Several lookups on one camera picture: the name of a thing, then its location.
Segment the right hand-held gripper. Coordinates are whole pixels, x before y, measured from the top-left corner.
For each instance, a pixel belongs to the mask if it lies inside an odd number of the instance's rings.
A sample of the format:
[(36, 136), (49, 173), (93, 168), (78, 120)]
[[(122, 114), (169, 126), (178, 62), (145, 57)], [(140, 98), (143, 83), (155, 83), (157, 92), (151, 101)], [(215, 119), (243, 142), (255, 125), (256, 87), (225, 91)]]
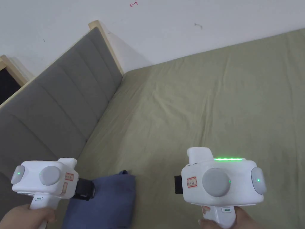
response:
[(230, 229), (236, 222), (234, 207), (264, 200), (263, 171), (245, 158), (215, 158), (209, 148), (187, 149), (189, 163), (175, 176), (175, 193), (199, 205), (203, 217)]

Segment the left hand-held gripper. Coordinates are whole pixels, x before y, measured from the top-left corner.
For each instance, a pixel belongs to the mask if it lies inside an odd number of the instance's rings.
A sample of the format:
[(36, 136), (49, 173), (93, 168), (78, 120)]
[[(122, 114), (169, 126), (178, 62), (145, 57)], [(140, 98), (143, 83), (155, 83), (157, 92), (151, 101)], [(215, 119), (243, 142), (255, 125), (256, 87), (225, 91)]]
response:
[(91, 180), (79, 177), (76, 165), (75, 158), (25, 161), (13, 173), (12, 190), (33, 197), (30, 209), (56, 210), (63, 199), (89, 201), (94, 198), (95, 185)]

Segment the person's left hand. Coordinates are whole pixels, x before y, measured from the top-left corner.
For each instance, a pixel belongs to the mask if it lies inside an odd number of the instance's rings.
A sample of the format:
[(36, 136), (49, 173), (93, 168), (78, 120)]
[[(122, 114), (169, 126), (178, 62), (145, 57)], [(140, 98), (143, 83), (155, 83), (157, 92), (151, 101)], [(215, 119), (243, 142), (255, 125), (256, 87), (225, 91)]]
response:
[(1, 229), (38, 229), (43, 222), (55, 222), (51, 208), (30, 209), (29, 204), (11, 209), (0, 222)]

